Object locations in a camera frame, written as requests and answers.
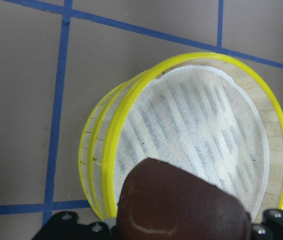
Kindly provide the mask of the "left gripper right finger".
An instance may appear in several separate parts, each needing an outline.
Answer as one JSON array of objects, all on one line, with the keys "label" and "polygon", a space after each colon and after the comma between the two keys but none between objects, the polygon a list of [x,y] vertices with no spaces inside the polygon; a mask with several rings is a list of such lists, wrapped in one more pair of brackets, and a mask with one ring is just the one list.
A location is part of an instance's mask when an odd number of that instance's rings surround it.
[{"label": "left gripper right finger", "polygon": [[251,240],[283,240],[283,210],[270,208],[262,213],[261,223],[252,225]]}]

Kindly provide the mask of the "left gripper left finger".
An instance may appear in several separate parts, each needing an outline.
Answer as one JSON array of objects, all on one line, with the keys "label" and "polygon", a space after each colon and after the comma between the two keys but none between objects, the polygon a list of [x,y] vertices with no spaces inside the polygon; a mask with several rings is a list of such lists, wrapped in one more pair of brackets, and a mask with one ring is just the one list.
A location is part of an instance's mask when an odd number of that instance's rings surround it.
[{"label": "left gripper left finger", "polygon": [[116,240],[117,228],[103,221],[79,223],[74,211],[54,214],[35,234],[34,240]]}]

